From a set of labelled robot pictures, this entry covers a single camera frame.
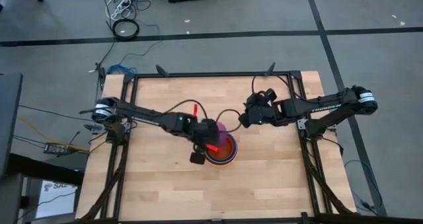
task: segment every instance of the purple object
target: purple object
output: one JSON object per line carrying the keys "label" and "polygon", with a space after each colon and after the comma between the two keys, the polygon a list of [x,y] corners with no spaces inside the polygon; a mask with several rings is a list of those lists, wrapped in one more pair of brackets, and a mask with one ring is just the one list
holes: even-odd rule
{"label": "purple object", "polygon": [[218,130],[220,131],[220,134],[219,134],[219,145],[220,144],[225,144],[226,143],[226,137],[227,137],[226,127],[221,122],[216,122],[216,124],[217,124]]}

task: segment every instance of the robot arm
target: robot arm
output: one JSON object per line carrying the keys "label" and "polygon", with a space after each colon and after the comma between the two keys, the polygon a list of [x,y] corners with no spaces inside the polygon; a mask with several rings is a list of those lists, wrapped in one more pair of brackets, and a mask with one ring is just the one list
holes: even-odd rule
{"label": "robot arm", "polygon": [[95,122],[103,124],[117,144],[127,140],[125,127],[121,124],[124,118],[133,118],[138,122],[159,126],[172,135],[185,137],[194,144],[194,152],[191,154],[190,161],[200,165],[204,164],[206,145],[218,145],[219,143],[219,130],[216,121],[212,119],[203,119],[199,122],[197,117],[191,114],[158,112],[120,101],[117,98],[98,100],[91,118]]}
{"label": "robot arm", "polygon": [[336,108],[318,120],[310,119],[304,123],[307,137],[316,139],[328,127],[339,124],[350,116],[370,115],[377,110],[377,103],[371,91],[358,86],[309,100],[291,98],[275,101],[275,99],[276,94],[273,89],[250,95],[244,103],[245,113],[239,117],[239,121],[245,128],[251,124],[286,126],[303,119],[308,114]]}

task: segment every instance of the blue cable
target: blue cable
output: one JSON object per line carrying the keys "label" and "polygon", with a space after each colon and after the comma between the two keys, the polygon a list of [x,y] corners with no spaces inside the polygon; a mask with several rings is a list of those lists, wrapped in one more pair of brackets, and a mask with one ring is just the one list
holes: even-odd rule
{"label": "blue cable", "polygon": [[107,69],[107,74],[113,74],[114,72],[124,73],[124,74],[134,74],[137,73],[136,68],[128,68],[124,67],[123,65],[112,65]]}
{"label": "blue cable", "polygon": [[[354,160],[351,160],[351,161],[348,161],[347,163],[345,163],[344,168],[346,169],[347,165],[348,165],[348,164],[350,164],[350,163],[353,163],[353,162],[359,162],[359,163],[361,163],[361,164],[365,165],[365,166],[366,166],[366,168],[367,168],[367,170],[368,170],[368,171],[369,171],[369,173],[371,174],[371,178],[370,178],[370,180],[371,180],[371,182],[372,182],[373,186],[375,187],[375,189],[376,189],[377,193],[379,194],[379,197],[380,197],[380,200],[381,200],[381,201],[380,201],[380,203],[379,203],[379,207],[375,207],[375,210],[377,211],[378,209],[380,209],[380,208],[382,207],[382,205],[383,205],[383,199],[382,199],[381,192],[379,191],[379,188],[378,188],[378,187],[377,187],[377,185],[376,185],[376,178],[375,178],[375,174],[373,173],[372,169],[370,168],[370,165],[368,165],[366,162],[363,162],[363,161],[361,161],[361,160],[357,160],[357,159],[354,159]],[[364,200],[362,200],[362,199],[359,197],[359,195],[358,195],[357,193],[355,193],[355,191],[354,191],[353,189],[351,189],[351,192],[352,192],[352,194],[353,194],[353,195],[355,195],[355,197],[357,197],[357,198],[360,200],[360,203],[361,203],[362,205],[367,204],[367,202],[366,202],[366,201],[364,201]],[[368,209],[364,209],[364,208],[359,207],[359,206],[356,206],[356,207],[357,207],[358,209],[362,210],[362,211],[370,211],[370,210],[368,210]]]}

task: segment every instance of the black stripe on floor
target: black stripe on floor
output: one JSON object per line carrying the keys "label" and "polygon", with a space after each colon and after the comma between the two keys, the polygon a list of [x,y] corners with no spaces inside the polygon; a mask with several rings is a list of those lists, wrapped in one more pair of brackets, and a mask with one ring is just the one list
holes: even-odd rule
{"label": "black stripe on floor", "polygon": [[[313,13],[313,17],[317,25],[317,30],[319,31],[319,35],[323,43],[323,48],[325,49],[326,55],[328,57],[330,68],[332,69],[332,74],[335,78],[336,86],[338,87],[339,91],[342,91],[344,89],[344,82],[342,81],[338,65],[336,64],[335,56],[333,54],[332,48],[330,47],[329,40],[327,37],[327,32],[325,31],[322,20],[320,18],[320,14],[319,14],[319,10],[317,9],[316,2],[315,0],[309,0],[309,4],[310,4],[311,12]],[[371,168],[369,156],[367,155],[367,151],[365,150],[363,137],[362,137],[362,134],[360,133],[360,129],[358,127],[356,117],[352,116],[348,118],[348,123],[350,124],[352,137],[354,138],[354,142],[356,144],[358,157],[360,158],[361,161],[367,163]],[[379,197],[379,193],[376,190],[378,188],[376,180],[374,180],[374,184],[373,184],[373,179],[371,177],[371,174],[367,170],[367,167],[362,165],[362,168],[364,171],[365,179],[367,180],[367,185],[370,190],[373,204],[374,205],[379,204],[381,200]],[[377,210],[377,213],[380,216],[387,216],[387,212],[383,204],[381,204],[381,207]]]}
{"label": "black stripe on floor", "polygon": [[[358,35],[358,34],[390,34],[405,32],[423,32],[423,27],[410,28],[370,28],[370,29],[346,29],[346,30],[326,30],[326,35]],[[219,33],[201,33],[201,34],[176,34],[163,36],[137,36],[132,42],[149,42],[162,40],[195,40],[211,38],[248,38],[259,36],[320,36],[318,30],[288,30],[288,31],[256,31],[256,32],[219,32]],[[59,39],[59,40],[23,40],[0,42],[0,47],[15,46],[51,46],[51,45],[70,45],[70,44],[96,44],[112,43],[113,37],[106,38],[78,38],[78,39]]]}

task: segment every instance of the wooden table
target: wooden table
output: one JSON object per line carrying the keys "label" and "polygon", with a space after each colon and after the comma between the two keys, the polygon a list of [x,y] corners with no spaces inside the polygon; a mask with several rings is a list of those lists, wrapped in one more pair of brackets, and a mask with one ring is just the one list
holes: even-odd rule
{"label": "wooden table", "polygon": [[[323,96],[316,71],[304,71],[302,77],[307,98]],[[210,118],[226,108],[242,112],[243,102],[251,94],[251,79],[140,79],[136,105],[165,111],[182,100],[193,98],[204,105]],[[122,81],[123,75],[107,76],[103,96],[119,98]],[[257,77],[254,87],[255,91],[273,88],[278,100],[290,98],[288,88],[276,77]],[[176,111],[192,113],[193,104],[183,104]],[[320,112],[313,117],[324,114]],[[239,124],[237,115],[230,112],[220,121],[227,129]],[[130,138],[119,220],[299,217],[302,211],[313,215],[296,124],[282,128],[251,126],[232,134],[239,151],[231,164],[225,167],[208,163],[195,165],[189,161],[192,152],[189,141],[165,133],[161,128],[138,123]],[[327,131],[325,137],[336,141],[332,132]],[[98,139],[91,149],[103,141],[104,138]],[[318,145],[328,185],[346,207],[354,211],[338,146],[325,140],[318,141]],[[111,144],[105,144],[89,157],[77,218],[89,210],[104,188],[110,150]],[[115,190],[110,195],[108,216],[112,215],[114,195]]]}

